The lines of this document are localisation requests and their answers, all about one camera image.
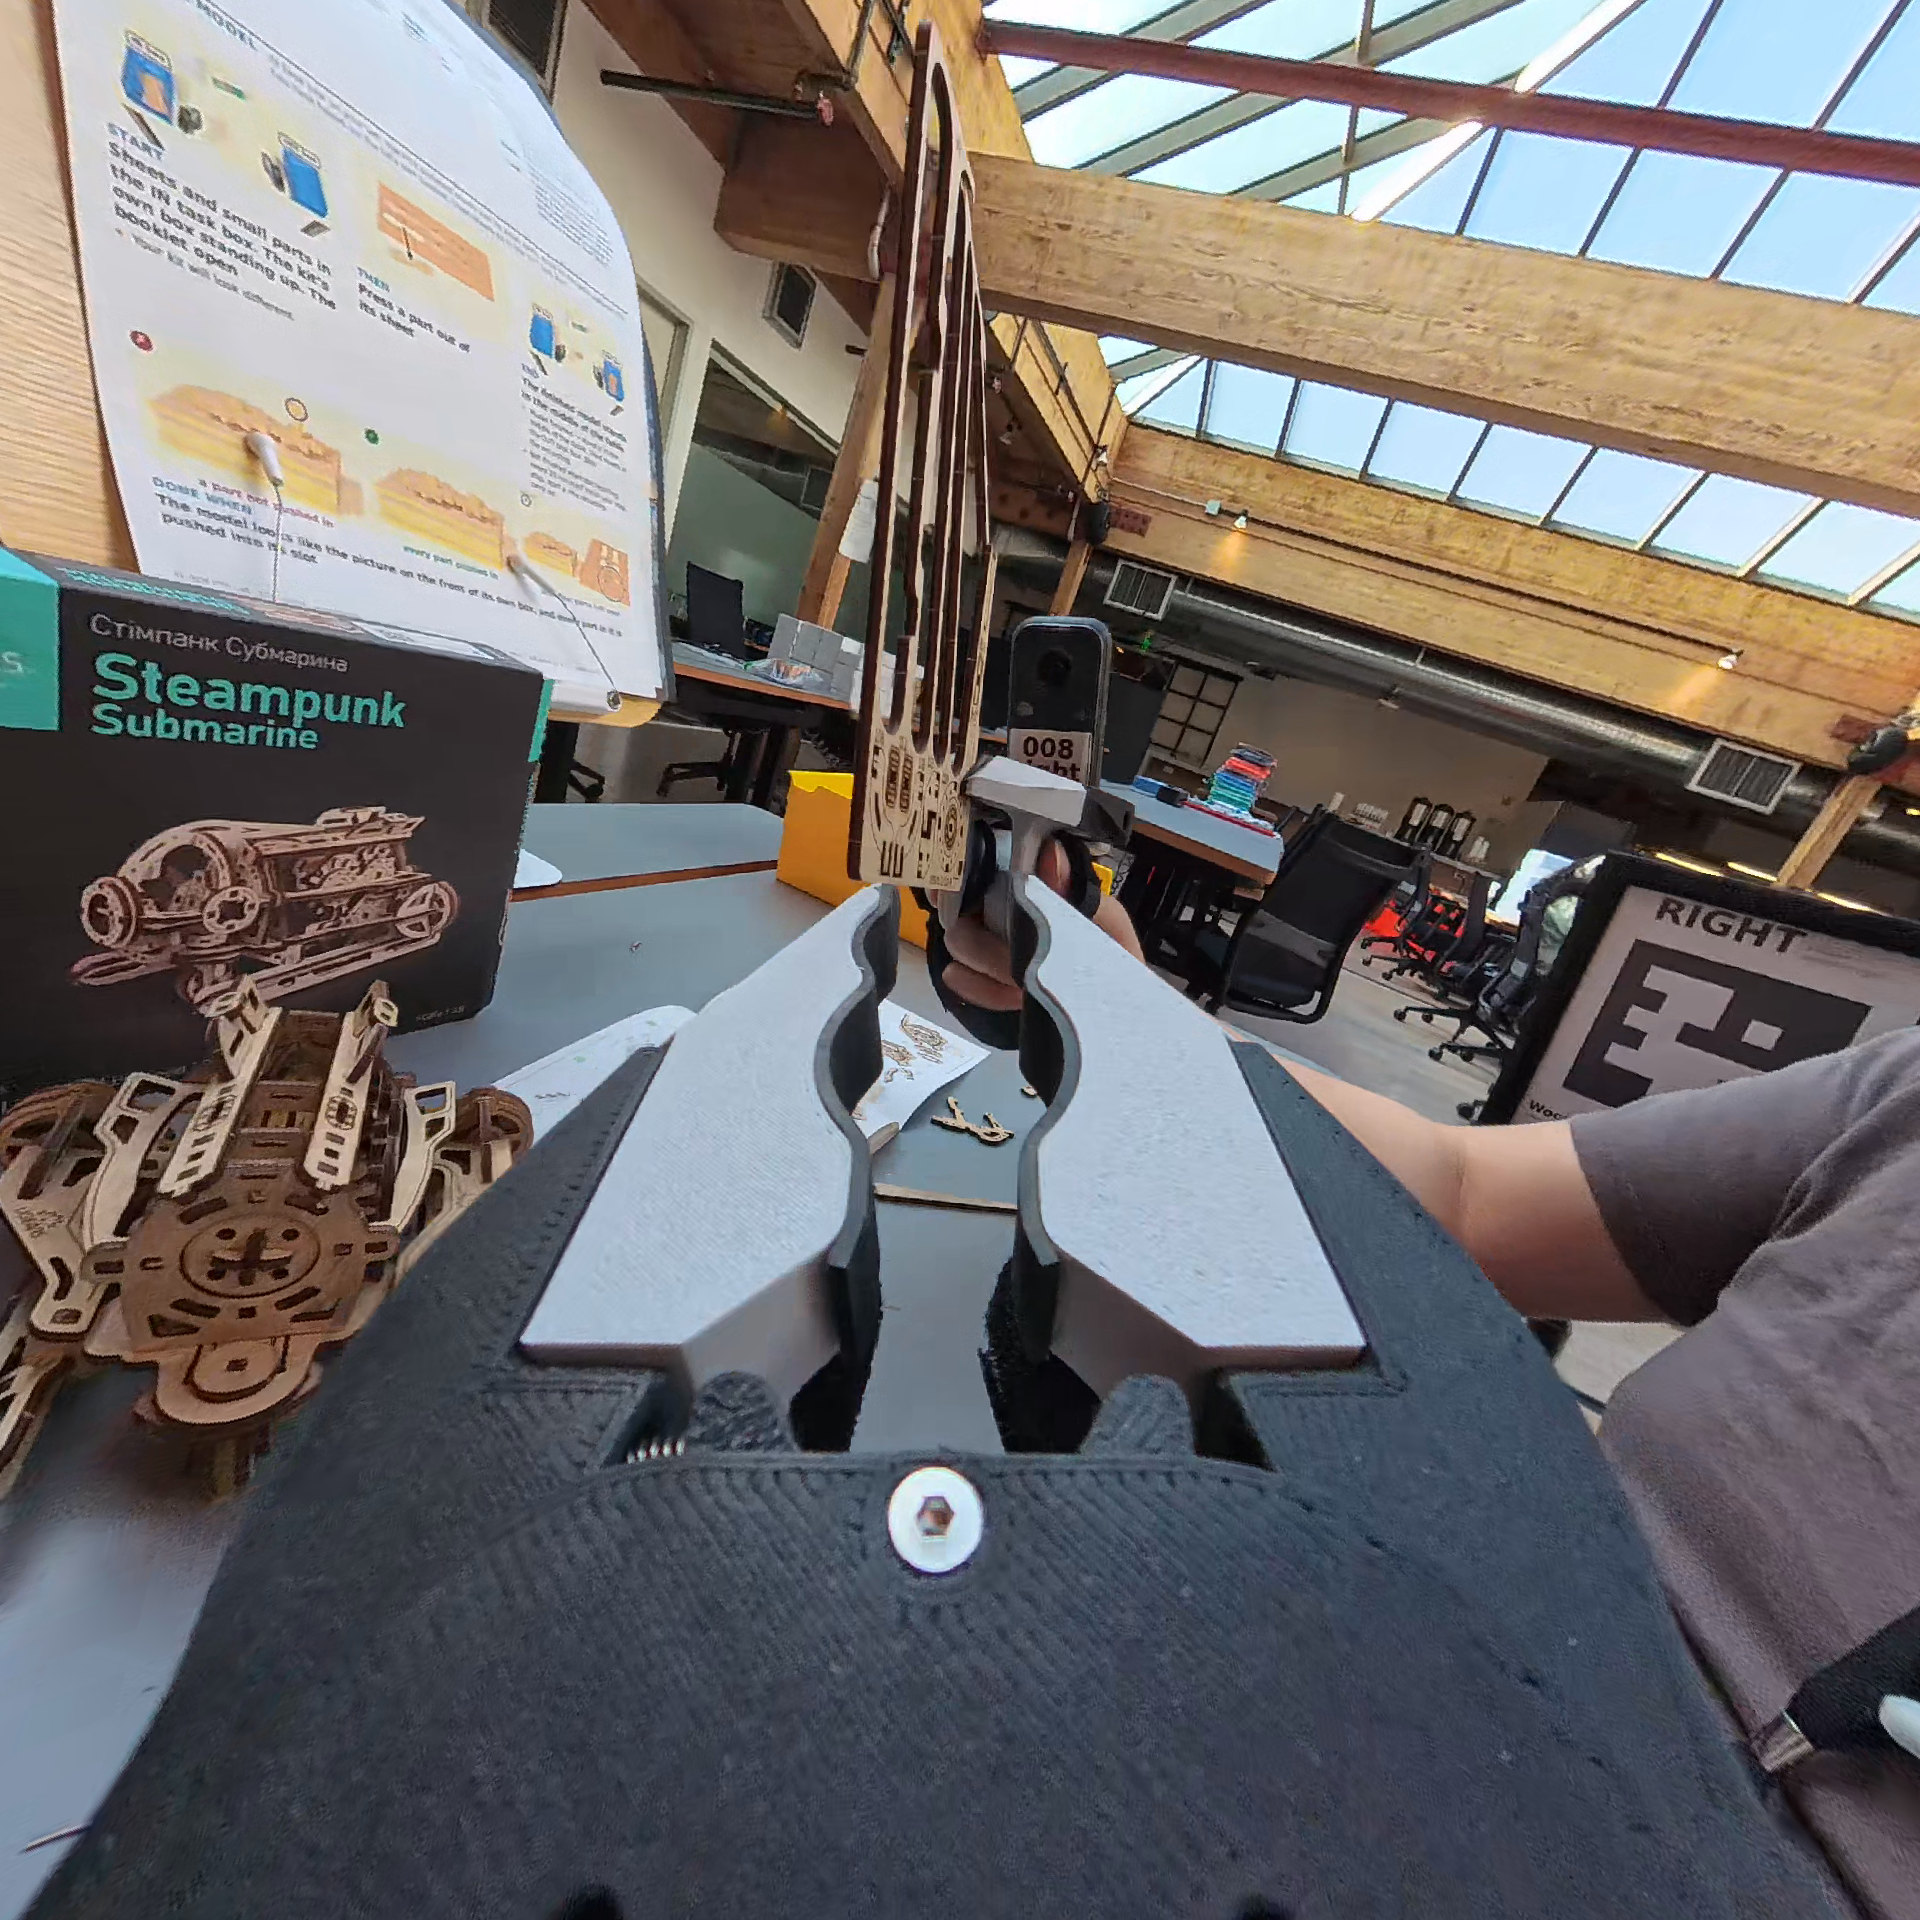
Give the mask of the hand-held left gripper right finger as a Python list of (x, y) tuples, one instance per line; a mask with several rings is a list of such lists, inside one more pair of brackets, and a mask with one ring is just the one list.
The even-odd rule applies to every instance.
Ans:
[(1043, 879), (1015, 883), (1015, 1448), (1074, 1452), (1133, 1377), (1202, 1423), (1237, 1375), (1349, 1375), (1366, 1340), (1227, 1031)]

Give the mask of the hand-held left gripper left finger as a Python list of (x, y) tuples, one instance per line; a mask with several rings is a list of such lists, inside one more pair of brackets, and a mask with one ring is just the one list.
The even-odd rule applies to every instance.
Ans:
[(664, 1044), (519, 1336), (532, 1360), (860, 1408), (880, 1248), (852, 1108), (880, 1076), (898, 909), (863, 887)]

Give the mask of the wooden laser-cut part sheet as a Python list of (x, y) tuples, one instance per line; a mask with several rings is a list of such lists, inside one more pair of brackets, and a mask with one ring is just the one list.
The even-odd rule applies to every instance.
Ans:
[(933, 20), (916, 37), (891, 286), (847, 873), (950, 896), (968, 860), (997, 560), (976, 180)]

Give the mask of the person's right forearm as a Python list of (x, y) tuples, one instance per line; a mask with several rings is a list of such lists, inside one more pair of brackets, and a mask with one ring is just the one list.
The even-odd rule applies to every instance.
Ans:
[(1307, 1062), (1284, 1069), (1527, 1318), (1676, 1326), (1627, 1268), (1566, 1123), (1445, 1125)]

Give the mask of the wooden submarine model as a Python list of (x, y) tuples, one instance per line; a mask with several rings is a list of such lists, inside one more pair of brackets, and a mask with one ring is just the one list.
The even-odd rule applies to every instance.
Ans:
[(387, 1059), (378, 981), (343, 1015), (253, 982), (219, 996), (182, 1073), (76, 1080), (5, 1108), (3, 1468), (60, 1389), (146, 1372), (135, 1416), (228, 1489), (455, 1217), (536, 1141), (524, 1099)]

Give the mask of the black model kit box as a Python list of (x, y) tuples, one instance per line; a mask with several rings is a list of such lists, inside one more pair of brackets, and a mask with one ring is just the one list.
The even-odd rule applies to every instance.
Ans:
[(244, 988), (477, 1017), (546, 709), (476, 643), (5, 549), (5, 1099), (190, 1067)]

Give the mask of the yellow plastic bin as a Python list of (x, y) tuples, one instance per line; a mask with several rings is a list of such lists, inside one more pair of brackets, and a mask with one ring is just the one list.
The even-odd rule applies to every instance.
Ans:
[(778, 879), (821, 905), (847, 900), (860, 879), (847, 875), (852, 833), (851, 772), (796, 769), (786, 782)]

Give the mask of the white paper sheet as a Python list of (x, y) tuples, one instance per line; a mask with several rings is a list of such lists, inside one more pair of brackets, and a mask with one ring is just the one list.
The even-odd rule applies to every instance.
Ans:
[[(887, 1007), (887, 1000), (902, 1007), (894, 999), (884, 999), (880, 1009)], [(880, 1055), (880, 1069), (875, 1072), (867, 1095), (852, 1105), (852, 1120), (860, 1133), (863, 1133), (868, 1150), (878, 1155), (884, 1145), (888, 1145), (907, 1123), (916, 1113), (926, 1108), (926, 1104), (941, 1099), (952, 1083), (980, 1065), (987, 1055), (987, 1049), (971, 1041), (967, 1035), (946, 1028), (952, 1039), (948, 1049), (946, 1065), (933, 1072), (926, 1072), (919, 1078), (895, 1078), (891, 1086), (880, 1083), (880, 1073), (884, 1060)]]

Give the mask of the black office chair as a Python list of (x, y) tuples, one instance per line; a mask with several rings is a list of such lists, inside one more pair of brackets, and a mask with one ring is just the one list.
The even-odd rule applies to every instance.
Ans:
[(1427, 853), (1316, 808), (1235, 931), (1191, 937), (1186, 996), (1215, 1015), (1318, 1021), (1365, 921), (1427, 865)]

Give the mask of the black and white marker sign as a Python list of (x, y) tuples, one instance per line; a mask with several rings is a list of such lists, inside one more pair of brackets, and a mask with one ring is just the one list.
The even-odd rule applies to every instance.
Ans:
[(1822, 1059), (1917, 1019), (1917, 926), (1612, 853), (1477, 1125), (1568, 1120)]

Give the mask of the person's grey shirt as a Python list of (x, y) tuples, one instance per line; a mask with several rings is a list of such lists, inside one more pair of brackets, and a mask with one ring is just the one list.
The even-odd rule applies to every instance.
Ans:
[(1744, 1737), (1917, 1600), (1917, 1038), (1573, 1118), (1603, 1224), (1682, 1334), (1615, 1468)]

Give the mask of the printed instruction sheet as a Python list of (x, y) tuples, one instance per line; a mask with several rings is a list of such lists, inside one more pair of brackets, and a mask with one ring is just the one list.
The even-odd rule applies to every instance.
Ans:
[(138, 566), (662, 700), (656, 381), (616, 217), (455, 5), (52, 5)]

